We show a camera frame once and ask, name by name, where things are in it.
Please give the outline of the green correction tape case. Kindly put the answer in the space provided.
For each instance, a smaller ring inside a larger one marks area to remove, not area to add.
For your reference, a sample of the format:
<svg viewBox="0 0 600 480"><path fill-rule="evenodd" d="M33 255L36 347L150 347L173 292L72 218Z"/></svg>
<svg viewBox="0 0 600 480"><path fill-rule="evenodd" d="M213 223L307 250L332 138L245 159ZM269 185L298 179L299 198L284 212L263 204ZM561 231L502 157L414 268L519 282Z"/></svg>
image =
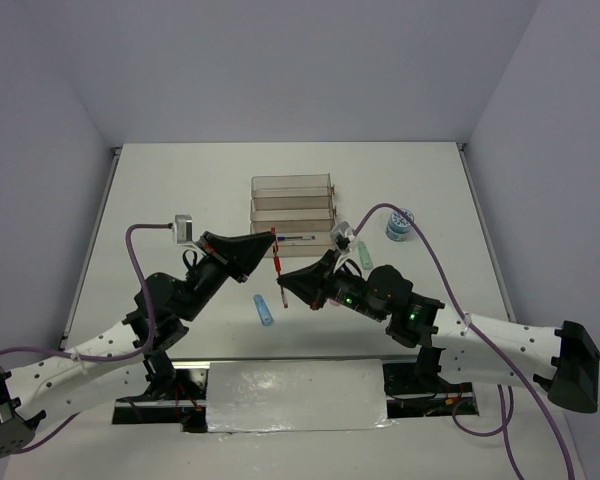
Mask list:
<svg viewBox="0 0 600 480"><path fill-rule="evenodd" d="M363 241L360 241L357 245L357 250L361 267L364 270L371 271L374 268L374 265L366 244Z"/></svg>

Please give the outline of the blue pen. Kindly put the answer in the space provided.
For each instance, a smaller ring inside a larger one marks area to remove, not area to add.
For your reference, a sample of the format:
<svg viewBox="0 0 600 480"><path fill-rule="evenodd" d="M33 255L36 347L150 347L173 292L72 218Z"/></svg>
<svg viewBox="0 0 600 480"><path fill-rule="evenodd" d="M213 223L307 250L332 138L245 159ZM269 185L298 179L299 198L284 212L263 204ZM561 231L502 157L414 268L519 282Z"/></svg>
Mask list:
<svg viewBox="0 0 600 480"><path fill-rule="evenodd" d="M284 241L311 241L315 240L316 237L313 235L293 235L293 236L277 236L277 240L280 242Z"/></svg>

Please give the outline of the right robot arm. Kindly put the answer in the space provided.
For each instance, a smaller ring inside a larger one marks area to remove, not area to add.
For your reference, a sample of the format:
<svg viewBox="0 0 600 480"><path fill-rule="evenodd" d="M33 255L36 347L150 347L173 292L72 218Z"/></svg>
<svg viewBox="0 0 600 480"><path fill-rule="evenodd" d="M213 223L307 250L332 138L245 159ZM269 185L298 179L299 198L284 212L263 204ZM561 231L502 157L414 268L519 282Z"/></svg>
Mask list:
<svg viewBox="0 0 600 480"><path fill-rule="evenodd" d="M562 409L597 411L600 351L583 325L565 321L537 327L460 316L442 301L416 293L390 265L362 277L336 263L336 253L329 250L277 282L313 310L333 301L385 322L392 340L418 349L414 371L422 389L462 383L528 387Z"/></svg>

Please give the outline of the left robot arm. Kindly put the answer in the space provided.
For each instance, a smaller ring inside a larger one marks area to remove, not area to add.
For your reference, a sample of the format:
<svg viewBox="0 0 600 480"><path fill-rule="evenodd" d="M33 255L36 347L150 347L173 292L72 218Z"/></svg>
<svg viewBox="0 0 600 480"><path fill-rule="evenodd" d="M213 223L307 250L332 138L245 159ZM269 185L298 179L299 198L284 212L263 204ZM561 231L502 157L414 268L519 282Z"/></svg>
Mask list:
<svg viewBox="0 0 600 480"><path fill-rule="evenodd" d="M275 242L270 232L196 242L186 276L139 278L136 309L105 332L25 367L0 366L0 459L39 447L36 432L108 401L162 399L177 384L167 355L228 280L244 283Z"/></svg>

